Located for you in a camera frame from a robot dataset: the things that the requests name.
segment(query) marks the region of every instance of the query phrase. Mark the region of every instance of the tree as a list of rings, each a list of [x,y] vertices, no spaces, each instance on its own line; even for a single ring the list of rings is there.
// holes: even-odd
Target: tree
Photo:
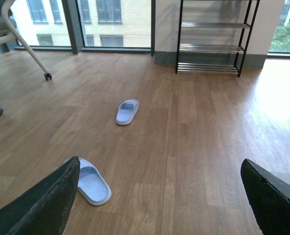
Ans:
[[[290,23],[278,26],[270,47],[271,52],[290,52]]]

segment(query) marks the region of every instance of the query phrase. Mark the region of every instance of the metal shoe rack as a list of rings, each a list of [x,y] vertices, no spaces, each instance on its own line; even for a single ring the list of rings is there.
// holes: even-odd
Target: metal shoe rack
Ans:
[[[224,0],[181,0],[180,3],[180,14],[179,14],[179,24],[178,24],[178,49],[177,49],[177,58],[176,58],[176,70],[185,71],[185,72],[205,72],[205,73],[217,73],[217,74],[234,74],[240,77],[245,56],[249,44],[249,39],[252,32],[252,27],[256,18],[256,14],[258,11],[258,6],[260,0],[233,0],[233,1],[248,1],[247,11],[245,14],[245,19],[243,23],[197,23],[197,22],[182,22],[183,16],[183,5],[184,2],[200,2],[200,1],[224,1]],[[238,45],[198,45],[198,44],[187,44],[181,43],[181,34],[185,32],[184,28],[193,29],[196,34],[198,33],[198,28],[229,28],[229,29],[239,29],[241,30],[239,43]],[[194,63],[189,63],[185,61],[181,61],[180,55],[188,52],[196,53],[211,53],[214,57],[217,54],[229,54],[232,55],[234,59],[234,63],[231,64],[205,64],[198,63],[194,61]]]

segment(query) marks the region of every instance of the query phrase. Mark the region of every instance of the sunlight on floor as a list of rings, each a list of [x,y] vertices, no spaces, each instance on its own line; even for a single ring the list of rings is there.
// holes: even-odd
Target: sunlight on floor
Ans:
[[[290,60],[266,60],[268,72],[262,70],[255,89],[258,108],[277,121],[290,119],[290,70],[283,67],[290,68]]]

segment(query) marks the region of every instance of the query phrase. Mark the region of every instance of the wooden floor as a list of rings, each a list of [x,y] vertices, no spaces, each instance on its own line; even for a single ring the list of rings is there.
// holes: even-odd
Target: wooden floor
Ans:
[[[290,60],[233,76],[175,74],[150,55],[25,51],[0,56],[0,208],[66,159],[112,190],[77,193],[64,235],[261,235],[240,177],[245,158],[290,184]],[[118,106],[137,98],[128,126]]]

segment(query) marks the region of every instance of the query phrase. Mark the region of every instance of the light blue slipper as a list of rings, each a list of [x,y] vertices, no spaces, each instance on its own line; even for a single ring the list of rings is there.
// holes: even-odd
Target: light blue slipper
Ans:
[[[132,122],[139,107],[137,99],[128,99],[119,106],[116,116],[116,124],[128,125]]]
[[[111,198],[111,190],[97,168],[89,161],[79,158],[80,177],[77,189],[93,206],[105,204]]]

